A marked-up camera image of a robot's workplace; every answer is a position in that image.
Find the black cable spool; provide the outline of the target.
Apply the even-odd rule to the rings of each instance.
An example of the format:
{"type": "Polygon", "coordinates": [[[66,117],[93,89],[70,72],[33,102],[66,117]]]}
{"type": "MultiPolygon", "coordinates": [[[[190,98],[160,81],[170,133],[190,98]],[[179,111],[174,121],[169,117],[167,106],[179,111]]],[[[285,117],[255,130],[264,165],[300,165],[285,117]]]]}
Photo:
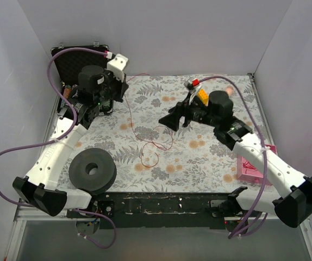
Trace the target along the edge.
{"type": "Polygon", "coordinates": [[[68,175],[77,189],[99,195],[113,185],[117,168],[107,151],[101,148],[89,148],[74,157],[68,175]]]}

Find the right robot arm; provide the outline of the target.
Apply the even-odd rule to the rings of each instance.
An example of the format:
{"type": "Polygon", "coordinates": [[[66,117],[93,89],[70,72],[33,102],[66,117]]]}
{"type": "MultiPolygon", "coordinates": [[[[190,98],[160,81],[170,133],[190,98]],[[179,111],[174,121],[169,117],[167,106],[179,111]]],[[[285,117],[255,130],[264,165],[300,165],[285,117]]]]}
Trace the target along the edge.
{"type": "Polygon", "coordinates": [[[207,105],[192,94],[178,102],[159,123],[177,131],[181,118],[213,127],[217,140],[251,163],[274,186],[278,198],[255,195],[245,187],[232,192],[220,209],[234,216],[246,210],[276,215],[289,227],[298,227],[312,214],[312,176],[295,170],[271,150],[263,148],[253,130],[233,115],[233,102],[225,91],[213,91],[207,105]]]}

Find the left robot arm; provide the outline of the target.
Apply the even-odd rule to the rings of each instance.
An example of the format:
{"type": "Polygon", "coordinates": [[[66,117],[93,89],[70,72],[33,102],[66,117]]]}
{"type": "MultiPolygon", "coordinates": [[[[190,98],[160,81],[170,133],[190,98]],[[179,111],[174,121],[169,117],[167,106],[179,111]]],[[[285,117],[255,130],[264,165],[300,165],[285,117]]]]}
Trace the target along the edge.
{"type": "Polygon", "coordinates": [[[114,102],[122,102],[127,89],[123,66],[88,65],[81,69],[78,84],[65,98],[50,143],[26,175],[13,181],[21,199],[50,216],[73,208],[79,208],[87,218],[97,213],[98,205],[87,189],[58,190],[59,176],[93,120],[100,114],[111,114],[114,102]]]}

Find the yellow toy brick tower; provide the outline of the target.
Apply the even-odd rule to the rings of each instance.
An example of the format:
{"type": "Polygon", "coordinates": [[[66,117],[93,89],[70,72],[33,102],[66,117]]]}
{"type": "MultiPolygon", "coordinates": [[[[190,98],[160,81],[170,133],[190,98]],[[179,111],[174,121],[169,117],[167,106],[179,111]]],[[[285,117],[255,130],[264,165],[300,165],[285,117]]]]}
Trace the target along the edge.
{"type": "Polygon", "coordinates": [[[200,89],[200,91],[197,93],[197,97],[205,106],[208,105],[209,96],[203,89],[200,89]]]}

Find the beige toy microphone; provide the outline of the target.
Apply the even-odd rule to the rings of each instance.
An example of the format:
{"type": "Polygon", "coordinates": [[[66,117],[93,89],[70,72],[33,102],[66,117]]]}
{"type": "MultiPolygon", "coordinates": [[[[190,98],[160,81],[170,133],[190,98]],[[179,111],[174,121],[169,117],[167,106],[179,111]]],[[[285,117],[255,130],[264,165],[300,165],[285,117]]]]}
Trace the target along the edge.
{"type": "Polygon", "coordinates": [[[234,88],[231,85],[226,86],[224,90],[228,96],[231,96],[234,93],[234,88]]]}

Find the floral table mat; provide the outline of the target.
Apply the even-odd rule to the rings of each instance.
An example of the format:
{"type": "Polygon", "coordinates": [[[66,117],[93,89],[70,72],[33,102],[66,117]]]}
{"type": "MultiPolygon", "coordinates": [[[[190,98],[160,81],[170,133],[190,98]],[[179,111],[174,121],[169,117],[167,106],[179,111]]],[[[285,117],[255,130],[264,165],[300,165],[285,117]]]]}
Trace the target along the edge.
{"type": "Polygon", "coordinates": [[[70,155],[101,148],[112,156],[115,192],[231,192],[259,184],[237,178],[237,157],[218,142],[213,129],[192,122],[176,132],[158,120],[186,94],[188,76],[137,76],[128,79],[123,103],[94,120],[70,155]]]}

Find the black poker chip case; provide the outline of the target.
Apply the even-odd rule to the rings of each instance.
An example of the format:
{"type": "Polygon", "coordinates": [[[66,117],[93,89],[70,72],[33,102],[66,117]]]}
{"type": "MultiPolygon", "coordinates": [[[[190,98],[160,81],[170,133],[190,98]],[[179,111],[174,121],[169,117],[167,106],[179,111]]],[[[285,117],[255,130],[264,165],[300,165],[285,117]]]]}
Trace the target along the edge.
{"type": "Polygon", "coordinates": [[[57,47],[51,50],[59,78],[60,92],[77,113],[77,118],[109,115],[114,100],[101,97],[103,71],[107,69],[108,46],[57,47]]]}

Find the pink plastic box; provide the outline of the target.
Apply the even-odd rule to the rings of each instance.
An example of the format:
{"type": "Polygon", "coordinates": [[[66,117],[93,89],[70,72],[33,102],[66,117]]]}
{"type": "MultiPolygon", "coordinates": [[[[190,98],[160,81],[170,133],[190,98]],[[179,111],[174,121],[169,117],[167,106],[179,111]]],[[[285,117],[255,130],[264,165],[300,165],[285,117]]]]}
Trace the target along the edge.
{"type": "Polygon", "coordinates": [[[237,156],[237,178],[254,184],[263,182],[263,174],[242,156],[237,156]]]}

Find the black front base bar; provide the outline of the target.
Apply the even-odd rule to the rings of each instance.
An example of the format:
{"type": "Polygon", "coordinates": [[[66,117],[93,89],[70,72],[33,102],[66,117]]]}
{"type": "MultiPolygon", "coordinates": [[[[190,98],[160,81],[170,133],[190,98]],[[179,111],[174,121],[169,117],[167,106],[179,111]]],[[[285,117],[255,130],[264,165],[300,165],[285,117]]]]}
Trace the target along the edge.
{"type": "Polygon", "coordinates": [[[232,193],[106,192],[93,197],[88,211],[112,219],[117,228],[205,227],[226,229],[245,214],[232,193]]]}

